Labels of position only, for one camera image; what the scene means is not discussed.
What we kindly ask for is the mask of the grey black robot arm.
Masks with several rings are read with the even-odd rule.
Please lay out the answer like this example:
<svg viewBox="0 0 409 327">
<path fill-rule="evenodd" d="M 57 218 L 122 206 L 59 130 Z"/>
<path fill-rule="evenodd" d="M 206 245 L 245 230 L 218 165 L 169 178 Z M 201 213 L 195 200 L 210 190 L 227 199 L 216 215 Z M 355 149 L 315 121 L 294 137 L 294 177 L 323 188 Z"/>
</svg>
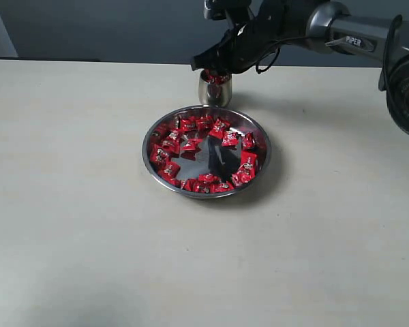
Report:
<svg viewBox="0 0 409 327">
<path fill-rule="evenodd" d="M 205 1 L 204 17 L 227 20 L 223 38 L 192 57 L 193 70 L 213 76 L 242 74 L 277 57 L 282 46 L 299 46 L 317 53 L 358 55 L 377 60 L 378 83 L 386 93 L 392 120 L 409 135 L 409 21 L 353 16 L 336 1 L 263 1 L 257 14 L 250 1 Z"/>
</svg>

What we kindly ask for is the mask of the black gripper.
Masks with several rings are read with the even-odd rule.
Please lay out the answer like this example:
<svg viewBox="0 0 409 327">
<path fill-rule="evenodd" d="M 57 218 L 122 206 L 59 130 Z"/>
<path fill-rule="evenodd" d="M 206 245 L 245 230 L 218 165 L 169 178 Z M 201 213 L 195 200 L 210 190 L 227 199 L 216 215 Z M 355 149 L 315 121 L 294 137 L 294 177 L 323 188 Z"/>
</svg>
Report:
<svg viewBox="0 0 409 327">
<path fill-rule="evenodd" d="M 257 14 L 250 6 L 226 11 L 229 29 L 208 50 L 195 55 L 191 69 L 209 69 L 214 74 L 242 74 L 284 44 L 293 41 L 286 26 L 290 1 L 263 1 Z"/>
</svg>

